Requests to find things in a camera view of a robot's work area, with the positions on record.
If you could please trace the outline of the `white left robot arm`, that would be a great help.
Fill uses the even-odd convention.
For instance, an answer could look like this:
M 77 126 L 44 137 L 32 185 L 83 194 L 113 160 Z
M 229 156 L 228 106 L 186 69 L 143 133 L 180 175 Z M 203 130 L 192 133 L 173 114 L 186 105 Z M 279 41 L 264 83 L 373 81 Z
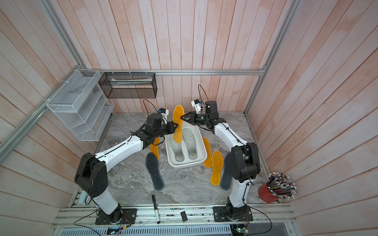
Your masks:
M 74 181 L 88 193 L 109 223 L 121 221 L 122 208 L 109 191 L 107 173 L 127 157 L 152 145 L 156 138 L 175 133 L 178 124 L 167 121 L 168 114 L 168 110 L 160 108 L 148 115 L 144 124 L 126 140 L 105 151 L 82 156 Z

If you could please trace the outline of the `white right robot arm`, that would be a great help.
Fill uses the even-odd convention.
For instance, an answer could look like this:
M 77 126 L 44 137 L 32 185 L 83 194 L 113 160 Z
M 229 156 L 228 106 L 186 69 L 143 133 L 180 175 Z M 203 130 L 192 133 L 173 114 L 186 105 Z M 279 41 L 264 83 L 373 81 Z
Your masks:
M 219 117 L 216 101 L 192 101 L 195 111 L 181 116 L 181 120 L 191 125 L 205 125 L 209 131 L 218 136 L 230 149 L 230 172 L 233 177 L 232 192 L 223 207 L 213 207 L 216 222 L 253 220 L 251 208 L 246 204 L 249 188 L 260 173 L 258 147 L 239 137 Z

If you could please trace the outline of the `yellow fuzzy insole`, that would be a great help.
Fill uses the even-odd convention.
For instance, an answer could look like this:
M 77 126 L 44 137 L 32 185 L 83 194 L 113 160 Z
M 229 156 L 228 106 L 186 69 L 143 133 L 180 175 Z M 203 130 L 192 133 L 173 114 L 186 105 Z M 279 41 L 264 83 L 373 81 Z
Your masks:
M 223 156 L 220 151 L 215 151 L 211 157 L 212 160 L 212 174 L 210 183 L 213 186 L 219 186 L 221 181 L 221 173 L 223 168 Z
M 209 141 L 205 137 L 203 137 L 203 142 L 204 142 L 206 154 L 207 154 L 207 157 L 205 161 L 203 162 L 203 164 L 206 168 L 211 168 L 212 167 L 211 146 L 210 146 Z
M 156 156 L 157 160 L 159 160 L 159 137 L 157 137 L 154 142 L 150 145 L 150 151 Z
M 183 123 L 184 121 L 181 119 L 181 117 L 185 114 L 184 112 L 184 108 L 182 105 L 177 105 L 175 107 L 175 110 L 173 112 L 173 115 L 172 115 L 172 119 L 173 119 L 173 122 L 176 123 L 178 125 L 178 127 L 176 128 L 175 130 L 175 133 L 174 133 L 174 141 L 178 144 L 180 144 L 182 142 L 182 139 L 183 139 Z

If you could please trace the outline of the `white textured insole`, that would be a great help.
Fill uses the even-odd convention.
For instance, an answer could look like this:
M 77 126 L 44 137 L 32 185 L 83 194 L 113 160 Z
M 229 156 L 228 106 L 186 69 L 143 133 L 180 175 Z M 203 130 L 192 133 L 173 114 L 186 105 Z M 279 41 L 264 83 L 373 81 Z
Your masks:
M 177 162 L 183 162 L 184 161 L 184 154 L 183 154 L 183 151 L 182 151 L 182 146 L 180 143 L 176 143 L 174 140 L 173 141 L 170 141 L 170 145 L 171 145 L 171 148 L 174 152 L 174 155 L 175 155 L 175 160 Z
M 183 130 L 183 140 L 188 150 L 189 159 L 197 159 L 195 136 L 190 129 L 186 128 Z

